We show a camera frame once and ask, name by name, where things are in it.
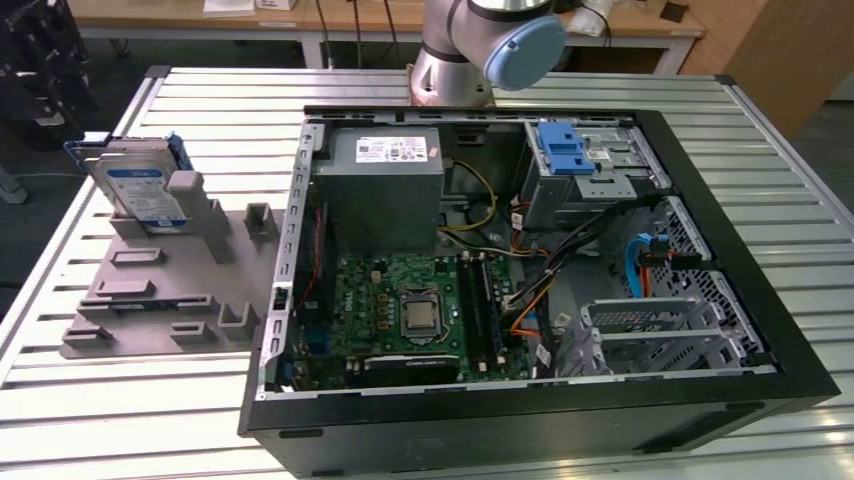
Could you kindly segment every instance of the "slotted metal surface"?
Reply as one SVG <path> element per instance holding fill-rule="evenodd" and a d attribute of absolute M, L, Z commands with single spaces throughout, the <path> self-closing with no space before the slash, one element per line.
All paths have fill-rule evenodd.
<path fill-rule="evenodd" d="M 759 117 L 737 90 L 709 77 L 552 75 L 525 91 L 498 92 L 496 103 L 664 113 L 843 394 L 688 453 L 401 477 L 854 476 L 851 221 L 773 131 L 753 123 Z M 173 69 L 165 80 L 145 80 L 117 131 L 174 130 L 224 208 L 258 201 L 281 208 L 305 104 L 405 105 L 405 77 L 384 71 Z M 106 251 L 110 210 L 86 181 L 0 326 L 2 478 L 286 478 L 256 443 L 234 434 L 248 353 L 74 361 L 58 356 L 62 331 Z"/>

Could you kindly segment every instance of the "orange wire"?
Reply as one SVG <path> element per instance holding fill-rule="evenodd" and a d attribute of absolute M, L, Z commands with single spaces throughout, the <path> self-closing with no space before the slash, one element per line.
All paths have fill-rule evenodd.
<path fill-rule="evenodd" d="M 536 296 L 533 297 L 533 300 L 530 300 L 530 303 L 528 303 L 528 306 L 524 307 L 524 310 L 521 310 L 521 313 L 518 314 L 518 317 L 516 318 L 516 321 L 512 322 L 512 325 L 509 327 L 509 334 L 510 335 L 538 335 L 538 333 L 533 333 L 532 330 L 518 329 L 518 325 L 521 324 L 521 320 L 524 320 L 524 316 L 533 309 L 533 307 L 536 306 L 536 303 L 542 298 L 542 295 L 545 295 L 545 292 L 550 288 L 550 284 L 552 283 L 554 283 L 553 280 L 550 282 L 548 282 L 548 285 L 545 285 L 545 288 L 542 288 L 542 290 L 536 294 Z"/>

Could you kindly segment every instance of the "motherboard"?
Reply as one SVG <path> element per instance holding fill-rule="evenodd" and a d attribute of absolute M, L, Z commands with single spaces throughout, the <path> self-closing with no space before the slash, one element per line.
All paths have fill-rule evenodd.
<path fill-rule="evenodd" d="M 501 332 L 510 293 L 500 256 L 341 257 L 330 324 L 302 330 L 309 389 L 528 378 L 521 342 Z"/>

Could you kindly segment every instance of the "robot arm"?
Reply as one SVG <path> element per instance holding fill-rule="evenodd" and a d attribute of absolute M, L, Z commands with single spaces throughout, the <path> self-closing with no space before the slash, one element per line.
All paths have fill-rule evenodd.
<path fill-rule="evenodd" d="M 565 44 L 550 0 L 429 0 L 424 43 L 409 79 L 426 106 L 485 105 L 490 85 L 529 87 L 557 63 Z"/>

